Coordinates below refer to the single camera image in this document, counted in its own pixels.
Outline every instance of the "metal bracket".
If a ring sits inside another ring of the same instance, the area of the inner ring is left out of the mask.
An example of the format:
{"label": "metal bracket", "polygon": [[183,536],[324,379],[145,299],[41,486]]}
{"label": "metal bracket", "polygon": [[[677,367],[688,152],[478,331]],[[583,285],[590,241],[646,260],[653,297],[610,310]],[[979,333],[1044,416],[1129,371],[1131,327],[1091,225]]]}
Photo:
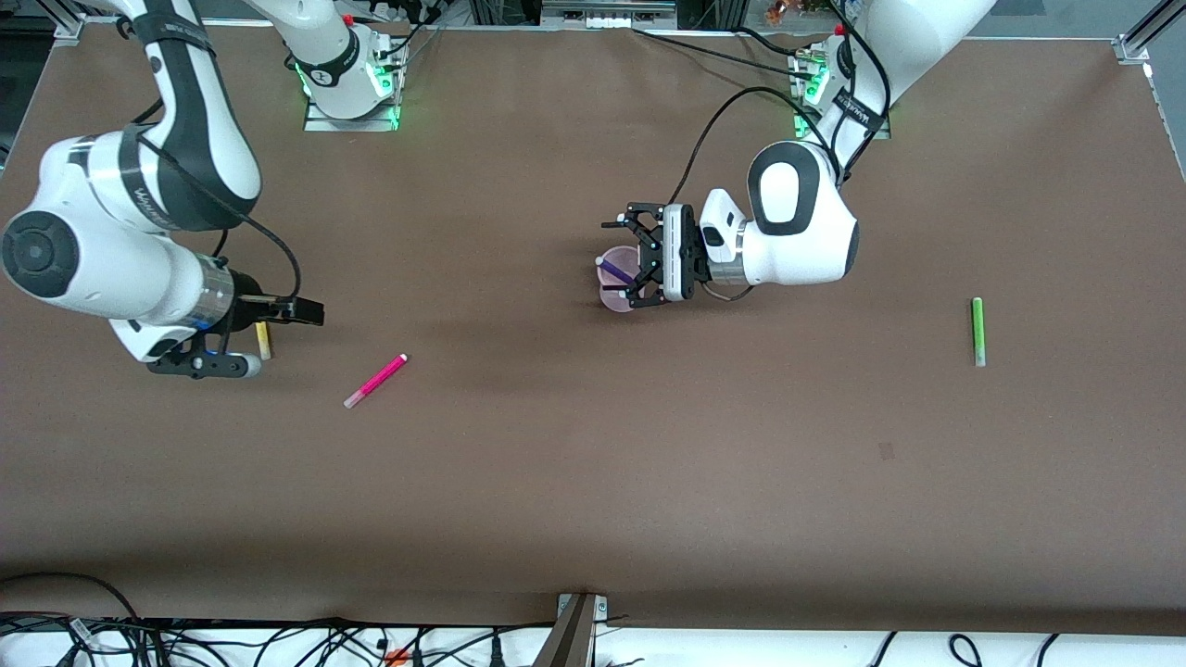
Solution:
{"label": "metal bracket", "polygon": [[37,0],[53,25],[53,39],[64,45],[77,45],[85,25],[87,12],[72,0]]}
{"label": "metal bracket", "polygon": [[595,593],[560,596],[560,618],[548,633],[531,667],[589,667],[593,659],[594,623],[605,621],[608,604]]}
{"label": "metal bracket", "polygon": [[325,115],[321,109],[308,101],[305,109],[305,132],[391,132],[400,127],[400,97],[403,96],[403,75],[394,77],[400,89],[387,100],[378,103],[370,113],[356,119],[336,119]]}
{"label": "metal bracket", "polygon": [[1161,37],[1186,13],[1186,0],[1160,0],[1131,30],[1112,39],[1116,61],[1122,65],[1141,65],[1149,62],[1146,47]]}
{"label": "metal bracket", "polygon": [[1121,34],[1112,39],[1112,51],[1116,52],[1116,62],[1122,65],[1142,65],[1149,62],[1149,50],[1141,49],[1133,53],[1129,51],[1128,36]]}

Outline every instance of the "green led light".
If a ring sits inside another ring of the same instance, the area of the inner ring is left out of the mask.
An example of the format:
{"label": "green led light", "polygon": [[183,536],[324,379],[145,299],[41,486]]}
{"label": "green led light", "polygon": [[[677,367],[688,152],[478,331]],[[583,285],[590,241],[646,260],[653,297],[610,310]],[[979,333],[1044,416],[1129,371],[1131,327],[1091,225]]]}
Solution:
{"label": "green led light", "polygon": [[375,76],[375,72],[371,70],[365,70],[365,71],[366,76],[371,80],[371,85],[375,87],[375,94],[381,96],[387,96],[388,91],[384,89],[391,87],[390,80],[383,80],[383,83],[380,83],[378,77]]}
{"label": "green led light", "polygon": [[305,96],[306,97],[308,97],[310,100],[312,100],[313,99],[313,94],[308,91],[308,82],[305,81],[305,75],[301,74],[301,71],[298,69],[296,70],[296,76],[300,78],[300,89],[302,91],[305,91]]}

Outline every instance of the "robotic arm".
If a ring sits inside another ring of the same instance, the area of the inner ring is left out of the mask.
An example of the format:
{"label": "robotic arm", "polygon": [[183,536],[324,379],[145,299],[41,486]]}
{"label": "robotic arm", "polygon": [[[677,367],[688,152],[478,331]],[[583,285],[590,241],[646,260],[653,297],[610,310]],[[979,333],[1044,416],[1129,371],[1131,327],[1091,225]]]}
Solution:
{"label": "robotic arm", "polygon": [[333,0],[247,4],[280,31],[306,93],[325,115],[356,119],[394,94],[393,71],[406,59],[406,43],[393,47],[389,36],[347,25]]}
{"label": "robotic arm", "polygon": [[[805,101],[822,110],[818,135],[766,146],[750,165],[752,216],[716,189],[699,224],[687,204],[632,203],[616,222],[602,225],[625,227],[639,239],[642,271],[623,288],[631,306],[687,300],[696,282],[710,280],[754,286],[843,278],[853,268],[860,237],[856,218],[840,196],[848,167],[884,122],[884,110],[946,56],[993,4],[867,2],[855,26],[862,36],[857,44],[849,50],[848,40],[831,38],[817,47],[824,57],[815,70],[825,81],[810,88]],[[888,100],[879,65],[888,81]],[[655,227],[648,228],[644,214]],[[643,298],[648,282],[662,288]]]}
{"label": "robotic arm", "polygon": [[[263,294],[249,275],[177,244],[176,230],[237,227],[260,172],[192,0],[93,0],[127,17],[164,103],[155,125],[59,141],[40,185],[2,237],[5,273],[49,304],[110,319],[154,373],[244,377],[257,357],[227,354],[254,322],[321,324],[323,306]],[[205,335],[222,335],[217,354]]]}

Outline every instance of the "plastic cup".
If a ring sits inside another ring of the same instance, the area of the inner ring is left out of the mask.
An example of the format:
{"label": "plastic cup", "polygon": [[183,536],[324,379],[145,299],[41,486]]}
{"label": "plastic cup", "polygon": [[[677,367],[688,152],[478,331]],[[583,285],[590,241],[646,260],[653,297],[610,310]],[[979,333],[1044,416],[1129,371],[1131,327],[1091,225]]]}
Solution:
{"label": "plastic cup", "polygon": [[[638,246],[616,246],[602,253],[601,259],[631,275],[638,273]],[[597,280],[602,287],[626,286],[618,277],[601,267],[597,267]],[[599,290],[599,293],[601,303],[613,312],[630,312],[633,310],[630,307],[630,299],[621,296],[617,290]]]}

